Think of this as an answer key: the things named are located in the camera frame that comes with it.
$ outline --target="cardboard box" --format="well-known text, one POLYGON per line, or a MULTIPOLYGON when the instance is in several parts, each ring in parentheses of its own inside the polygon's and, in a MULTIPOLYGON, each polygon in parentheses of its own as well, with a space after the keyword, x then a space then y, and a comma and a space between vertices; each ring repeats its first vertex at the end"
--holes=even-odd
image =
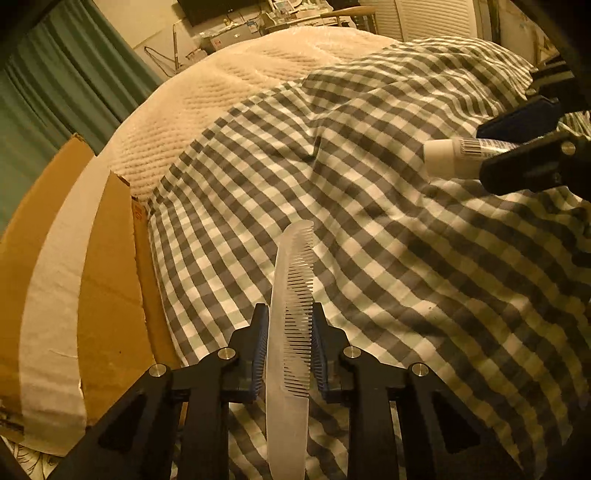
POLYGON ((0 434, 65 455, 154 363, 178 368, 144 208, 77 135, 0 241, 0 434))

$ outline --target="closet door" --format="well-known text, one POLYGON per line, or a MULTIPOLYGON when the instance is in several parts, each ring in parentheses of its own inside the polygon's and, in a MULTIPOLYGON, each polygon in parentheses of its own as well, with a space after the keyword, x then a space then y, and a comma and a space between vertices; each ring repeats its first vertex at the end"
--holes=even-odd
POLYGON ((396 0, 396 4, 404 41, 447 35, 482 36, 475 0, 396 0))
POLYGON ((359 0, 359 3, 377 9, 375 17, 380 35, 402 41, 402 28, 394 0, 359 0))

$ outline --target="silver bolt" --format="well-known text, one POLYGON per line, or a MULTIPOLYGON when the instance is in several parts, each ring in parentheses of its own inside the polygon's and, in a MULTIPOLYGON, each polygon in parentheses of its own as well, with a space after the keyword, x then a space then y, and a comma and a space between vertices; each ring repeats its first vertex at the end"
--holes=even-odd
POLYGON ((155 364, 150 367, 148 373, 152 375, 152 377, 162 377, 166 373, 166 365, 163 364, 155 364))
POLYGON ((358 349, 356 346, 346 346, 343 349, 343 354, 348 358, 357 358, 361 356, 361 350, 358 349))
POLYGON ((424 377, 429 373, 429 367, 425 364, 414 364, 410 369, 417 377, 424 377))
POLYGON ((221 358, 222 360, 230 360, 231 358, 234 358, 235 355, 236 355, 236 351, 233 348, 230 348, 228 346, 226 348, 222 348, 217 353, 217 356, 219 358, 221 358))
POLYGON ((569 157, 572 157, 575 153, 577 153, 577 147, 574 146, 574 143, 569 141, 562 142, 560 149, 564 155, 568 155, 569 157))

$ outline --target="white plastic comb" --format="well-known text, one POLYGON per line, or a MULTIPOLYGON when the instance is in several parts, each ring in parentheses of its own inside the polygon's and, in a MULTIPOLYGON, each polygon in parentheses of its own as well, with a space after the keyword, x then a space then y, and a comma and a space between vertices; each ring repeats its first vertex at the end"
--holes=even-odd
POLYGON ((279 241, 267 340, 267 459, 274 480, 306 471, 314 223, 288 226, 279 241))

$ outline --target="white bottle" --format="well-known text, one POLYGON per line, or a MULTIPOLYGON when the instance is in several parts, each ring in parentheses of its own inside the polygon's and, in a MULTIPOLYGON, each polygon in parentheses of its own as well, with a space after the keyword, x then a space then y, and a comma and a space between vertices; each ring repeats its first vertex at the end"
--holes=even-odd
POLYGON ((478 179, 482 162, 517 147, 487 138, 430 140, 423 145, 423 159, 429 178, 478 179))

